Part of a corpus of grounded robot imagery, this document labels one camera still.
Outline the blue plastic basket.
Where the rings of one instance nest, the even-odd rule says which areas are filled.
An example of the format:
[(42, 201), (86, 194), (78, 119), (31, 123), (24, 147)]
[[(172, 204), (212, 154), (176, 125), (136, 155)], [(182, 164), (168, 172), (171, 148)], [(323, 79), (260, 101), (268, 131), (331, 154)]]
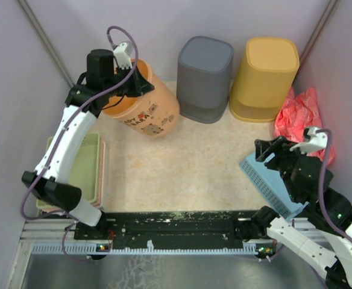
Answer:
[(256, 161), (255, 153), (242, 160), (239, 167), (269, 203), (269, 206), (286, 220), (293, 219), (305, 208), (305, 204), (291, 201), (279, 172), (269, 170), (264, 163)]

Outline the orange capybara bucket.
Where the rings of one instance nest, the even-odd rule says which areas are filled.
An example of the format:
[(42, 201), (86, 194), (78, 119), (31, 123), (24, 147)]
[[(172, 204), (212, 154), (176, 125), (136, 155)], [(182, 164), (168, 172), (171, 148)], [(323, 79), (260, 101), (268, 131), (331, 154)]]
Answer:
[(138, 98), (114, 96), (102, 113), (143, 135), (163, 136), (179, 119), (179, 103), (149, 64), (140, 59), (137, 68), (145, 80), (154, 86), (154, 90)]

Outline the grey mesh bin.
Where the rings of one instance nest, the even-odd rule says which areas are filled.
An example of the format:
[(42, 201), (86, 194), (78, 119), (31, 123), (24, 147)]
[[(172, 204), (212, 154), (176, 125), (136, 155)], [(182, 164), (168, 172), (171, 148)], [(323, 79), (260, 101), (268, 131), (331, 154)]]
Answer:
[(231, 44), (205, 36), (187, 41), (178, 56), (177, 100), (180, 114), (211, 124), (223, 115), (230, 89), (234, 49)]

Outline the yellow mesh bin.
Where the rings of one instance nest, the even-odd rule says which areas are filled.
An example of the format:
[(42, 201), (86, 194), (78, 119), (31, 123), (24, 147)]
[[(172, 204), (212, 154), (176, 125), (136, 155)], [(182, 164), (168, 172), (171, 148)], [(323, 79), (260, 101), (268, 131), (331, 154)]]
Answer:
[(255, 37), (247, 41), (230, 92), (230, 111), (244, 122), (273, 121), (300, 66), (297, 47), (288, 39)]

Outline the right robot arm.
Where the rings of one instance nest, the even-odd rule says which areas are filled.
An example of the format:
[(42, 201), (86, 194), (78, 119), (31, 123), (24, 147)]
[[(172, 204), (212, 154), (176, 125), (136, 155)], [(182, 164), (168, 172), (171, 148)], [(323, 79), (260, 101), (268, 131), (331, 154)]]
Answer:
[(311, 148), (325, 149), (328, 154), (331, 140), (329, 130), (317, 129), (302, 143), (282, 136), (254, 142), (256, 161), (280, 174), (290, 199), (305, 206), (305, 218), (326, 238), (331, 250), (288, 225), (267, 206), (236, 225), (234, 234), (242, 241), (274, 239), (311, 266), (327, 288), (352, 288), (352, 204), (330, 188), (333, 174), (326, 160), (309, 156)]

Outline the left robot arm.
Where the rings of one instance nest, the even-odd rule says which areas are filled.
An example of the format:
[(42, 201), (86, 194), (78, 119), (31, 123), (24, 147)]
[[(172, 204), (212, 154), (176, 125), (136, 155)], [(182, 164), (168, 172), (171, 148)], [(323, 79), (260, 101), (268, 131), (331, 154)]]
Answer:
[(136, 98), (153, 90), (125, 49), (92, 50), (87, 55), (87, 70), (68, 93), (48, 150), (32, 172), (22, 175), (28, 191), (82, 223), (94, 238), (105, 237), (106, 216), (85, 199), (80, 188), (68, 183), (71, 167), (87, 131), (111, 97)]

